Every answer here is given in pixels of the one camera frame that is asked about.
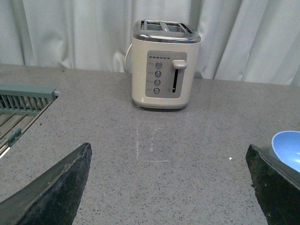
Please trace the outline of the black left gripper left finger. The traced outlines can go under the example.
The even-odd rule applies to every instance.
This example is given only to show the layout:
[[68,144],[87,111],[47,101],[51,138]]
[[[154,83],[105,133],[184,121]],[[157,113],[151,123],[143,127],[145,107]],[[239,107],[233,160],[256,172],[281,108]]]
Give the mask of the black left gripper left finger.
[[2,225],[70,225],[88,179],[92,149],[84,143],[0,204]]

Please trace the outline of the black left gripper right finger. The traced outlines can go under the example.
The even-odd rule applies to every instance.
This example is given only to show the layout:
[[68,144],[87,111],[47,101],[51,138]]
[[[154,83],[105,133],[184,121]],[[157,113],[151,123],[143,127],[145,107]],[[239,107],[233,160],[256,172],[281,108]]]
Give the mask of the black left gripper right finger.
[[269,225],[300,223],[300,173],[269,149],[251,144],[246,153],[255,196]]

